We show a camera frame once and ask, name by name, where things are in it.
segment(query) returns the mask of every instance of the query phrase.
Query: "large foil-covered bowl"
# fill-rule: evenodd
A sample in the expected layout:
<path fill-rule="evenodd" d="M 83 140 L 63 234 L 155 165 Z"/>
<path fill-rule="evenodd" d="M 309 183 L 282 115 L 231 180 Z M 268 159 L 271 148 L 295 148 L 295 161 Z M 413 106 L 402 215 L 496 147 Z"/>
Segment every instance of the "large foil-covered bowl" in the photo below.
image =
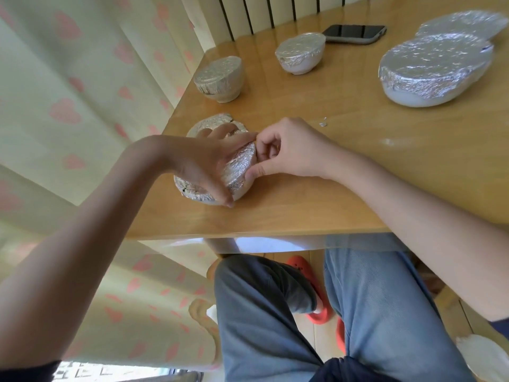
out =
<path fill-rule="evenodd" d="M 502 31 L 509 19 L 502 13 L 463 11 L 429 20 L 419 27 L 416 36 L 439 33 L 465 33 L 489 40 Z"/>
<path fill-rule="evenodd" d="M 196 88 L 207 98 L 227 103 L 240 95 L 244 85 L 242 59 L 228 56 L 210 63 L 193 78 Z"/>
<path fill-rule="evenodd" d="M 283 41 L 276 50 L 276 57 L 283 70 L 294 75 L 311 71 L 320 63 L 325 49 L 325 35 L 303 33 Z"/>
<path fill-rule="evenodd" d="M 234 121 L 231 115 L 218 114 L 196 123 L 189 130 L 187 136 L 196 137 L 196 135 L 202 129 L 215 129 L 223 123 L 229 122 L 234 123 L 239 129 L 234 133 L 247 131 L 245 126 L 238 121 Z M 245 173 L 247 169 L 256 163 L 256 146 L 254 142 L 251 142 L 250 144 L 247 144 L 246 146 L 239 149 L 239 151 L 237 151 L 237 153 L 235 153 L 230 161 L 228 161 L 226 164 L 225 169 L 221 174 L 221 179 L 225 183 L 228 190 L 232 193 L 234 201 L 240 199 L 251 188 L 253 180 L 246 180 Z M 193 199 L 194 201 L 203 202 L 204 204 L 218 205 L 213 196 L 202 187 L 194 185 L 177 176 L 175 176 L 174 180 L 175 186 L 183 196 L 189 199 Z"/>
<path fill-rule="evenodd" d="M 448 102 L 477 81 L 491 64 L 493 44 L 461 33 L 423 36 L 399 44 L 380 60 L 385 94 L 409 107 Z"/>

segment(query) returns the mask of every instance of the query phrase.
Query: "blue jeans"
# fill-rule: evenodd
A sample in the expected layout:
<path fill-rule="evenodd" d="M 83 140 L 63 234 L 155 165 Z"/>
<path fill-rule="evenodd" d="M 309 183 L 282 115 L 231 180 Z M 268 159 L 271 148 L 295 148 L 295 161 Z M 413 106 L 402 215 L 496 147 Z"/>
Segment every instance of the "blue jeans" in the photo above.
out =
<path fill-rule="evenodd" d="M 475 381 L 404 254 L 329 249 L 324 271 L 347 355 L 402 382 Z M 308 382 L 323 365 L 292 316 L 316 308 L 298 270 L 234 255 L 214 288 L 226 382 Z"/>

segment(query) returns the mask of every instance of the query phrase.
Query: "aluminum foil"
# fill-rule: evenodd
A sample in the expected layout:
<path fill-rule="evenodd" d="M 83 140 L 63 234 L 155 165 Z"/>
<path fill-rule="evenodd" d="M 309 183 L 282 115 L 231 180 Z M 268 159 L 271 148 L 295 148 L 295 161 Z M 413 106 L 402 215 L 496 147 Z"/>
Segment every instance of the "aluminum foil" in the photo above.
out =
<path fill-rule="evenodd" d="M 476 36 L 445 33 L 397 45 L 380 60 L 385 87 L 430 99 L 446 95 L 490 65 L 493 44 Z"/>
<path fill-rule="evenodd" d="M 198 71 L 193 80 L 196 87 L 207 96 L 240 90 L 244 83 L 242 59 L 228 56 L 216 60 Z"/>
<path fill-rule="evenodd" d="M 322 33 L 303 33 L 279 44 L 276 57 L 281 64 L 292 67 L 308 57 L 320 55 L 325 48 L 325 35 Z"/>
<path fill-rule="evenodd" d="M 508 23 L 509 19 L 501 13 L 463 11 L 430 20 L 421 25 L 415 35 L 465 33 L 489 40 L 503 30 Z"/>
<path fill-rule="evenodd" d="M 233 134 L 247 131 L 245 126 L 238 121 L 234 121 L 230 114 L 218 114 L 196 123 L 189 130 L 187 136 L 196 137 L 196 135 L 202 129 L 215 129 L 223 123 L 229 122 L 234 123 L 239 129 Z M 230 159 L 230 161 L 226 164 L 225 169 L 221 174 L 221 179 L 233 196 L 235 196 L 237 191 L 240 191 L 243 188 L 245 184 L 244 174 L 246 173 L 247 169 L 251 167 L 253 162 L 256 162 L 256 146 L 254 142 L 251 142 L 250 144 L 247 144 L 246 146 L 239 149 L 239 151 L 235 153 L 232 159 Z M 174 180 L 175 185 L 183 196 L 200 202 L 215 202 L 213 196 L 209 192 L 205 191 L 202 187 L 194 185 L 177 176 L 175 176 Z"/>

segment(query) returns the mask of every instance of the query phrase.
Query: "red slipper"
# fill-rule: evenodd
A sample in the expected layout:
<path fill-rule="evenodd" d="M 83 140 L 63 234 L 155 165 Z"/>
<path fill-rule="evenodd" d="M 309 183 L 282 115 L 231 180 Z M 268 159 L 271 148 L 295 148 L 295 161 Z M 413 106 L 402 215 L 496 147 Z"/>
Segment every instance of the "red slipper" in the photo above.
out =
<path fill-rule="evenodd" d="M 304 277 L 309 280 L 309 282 L 315 289 L 315 292 L 317 293 L 318 297 L 323 302 L 323 310 L 320 313 L 306 314 L 309 320 L 315 324 L 327 323 L 330 320 L 330 318 L 332 318 L 334 312 L 332 311 L 332 307 L 330 306 L 327 294 L 322 291 L 320 283 L 316 280 L 315 274 L 313 273 L 313 269 L 311 268 L 309 263 L 302 256 L 293 256 L 288 259 L 287 264 L 291 265 L 292 267 L 295 267 L 296 269 L 302 272 Z"/>
<path fill-rule="evenodd" d="M 338 317 L 337 318 L 337 326 L 336 326 L 336 343 L 343 354 L 347 354 L 347 347 L 345 346 L 345 324 L 343 320 Z"/>

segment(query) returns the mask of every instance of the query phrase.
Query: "person's left arm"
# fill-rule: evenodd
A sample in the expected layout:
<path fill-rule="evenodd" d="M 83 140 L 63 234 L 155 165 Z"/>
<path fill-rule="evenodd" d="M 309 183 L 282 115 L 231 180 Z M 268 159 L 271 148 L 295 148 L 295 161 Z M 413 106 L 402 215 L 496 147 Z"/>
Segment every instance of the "person's left arm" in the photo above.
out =
<path fill-rule="evenodd" d="M 62 359 L 159 175 L 175 173 L 232 205 L 220 171 L 233 152 L 256 136 L 225 138 L 235 129 L 225 124 L 198 138 L 150 136 L 126 148 L 74 217 L 0 284 L 0 370 Z"/>

